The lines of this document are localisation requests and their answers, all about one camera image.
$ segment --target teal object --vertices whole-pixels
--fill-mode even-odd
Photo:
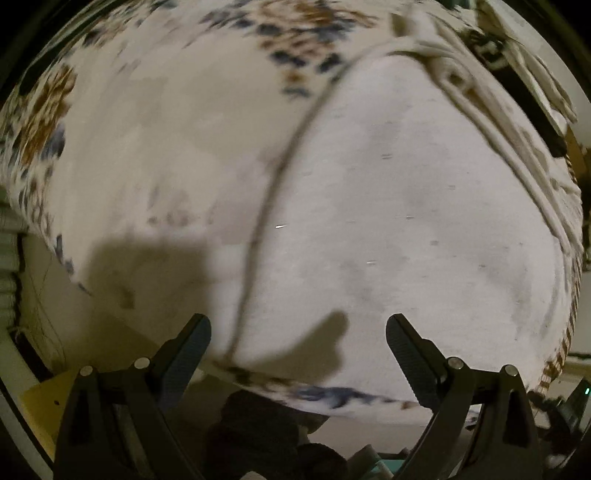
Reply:
[[[388,470],[390,470],[392,473],[396,473],[400,470],[400,468],[402,467],[402,464],[404,463],[404,460],[381,460],[381,462],[388,468]],[[367,472],[363,477],[361,477],[361,480],[371,480],[372,478],[374,478],[377,474],[379,474],[379,467],[377,465],[377,463],[374,465],[374,467]]]

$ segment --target metal screw head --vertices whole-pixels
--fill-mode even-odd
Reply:
[[[456,356],[451,356],[447,359],[447,364],[454,370],[460,370],[464,367],[464,362]]]
[[[138,370],[142,370],[144,368],[148,368],[150,365],[150,359],[146,358],[146,357],[142,357],[142,358],[138,358],[135,362],[134,362],[134,367],[137,368]]]
[[[88,377],[92,373],[92,367],[90,365],[86,365],[85,367],[80,368],[80,375],[83,377]]]
[[[505,365],[505,373],[507,375],[510,375],[512,377],[516,377],[519,372],[517,371],[517,368],[514,367],[513,365]]]

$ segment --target wall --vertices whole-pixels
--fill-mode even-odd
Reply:
[[[516,40],[522,42],[530,51],[544,60],[564,90],[569,94],[579,117],[579,121],[572,127],[573,132],[580,143],[591,147],[591,102],[589,102],[574,75],[542,35],[515,10],[502,0],[488,0],[488,2],[495,7],[503,20],[515,31]]]
[[[572,352],[591,353],[591,273],[584,273],[581,282],[581,297],[574,329]]]

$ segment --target folded blanket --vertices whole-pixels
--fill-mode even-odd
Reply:
[[[565,157],[567,147],[563,130],[566,131],[566,120],[550,106],[543,93],[540,98],[546,100],[546,109],[543,109],[538,104],[538,98],[530,93],[528,86],[521,80],[505,58],[505,40],[492,34],[480,33],[476,30],[465,34],[463,40],[476,58],[494,75],[523,109],[527,118],[530,119],[544,140],[552,156],[555,158]],[[532,81],[540,88],[535,79]],[[551,123],[548,120],[547,111],[552,113],[552,118],[562,120],[558,131],[555,129],[557,122]]]
[[[513,71],[527,86],[530,94],[546,114],[556,132],[564,135],[564,120],[577,121],[569,95],[562,88],[544,61],[533,54],[497,12],[498,7],[486,0],[478,0],[478,26],[505,40],[503,55]]]
[[[203,369],[271,399],[426,421],[385,343],[396,312],[543,387],[580,192],[409,4],[144,0],[70,25],[2,111],[0,179],[102,307],[156,343],[207,314]]]

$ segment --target stain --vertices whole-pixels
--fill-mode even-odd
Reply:
[[[148,195],[148,209],[152,208],[156,204],[156,200],[158,199],[158,195],[160,194],[160,187],[155,186],[150,195]]]
[[[400,410],[408,410],[409,408],[414,408],[418,406],[416,402],[413,401],[403,401],[402,405],[400,405]]]
[[[175,210],[166,214],[166,223],[171,227],[185,227],[192,221],[191,215],[185,210]]]
[[[373,308],[381,308],[372,296],[373,290],[367,281],[366,268],[361,269],[355,262],[348,260],[341,263],[340,270],[345,273],[342,277],[342,287],[354,303],[360,307],[370,305]]]

